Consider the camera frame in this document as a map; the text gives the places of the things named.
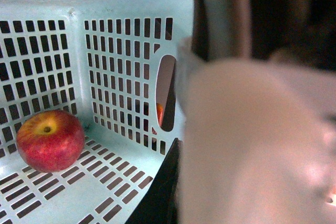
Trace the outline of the blurred white left gripper finger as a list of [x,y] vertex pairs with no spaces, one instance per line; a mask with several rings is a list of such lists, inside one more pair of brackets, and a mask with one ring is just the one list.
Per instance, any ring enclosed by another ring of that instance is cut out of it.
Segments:
[[185,115],[180,223],[335,223],[335,109],[309,104],[333,76],[250,60],[204,62],[179,44]]

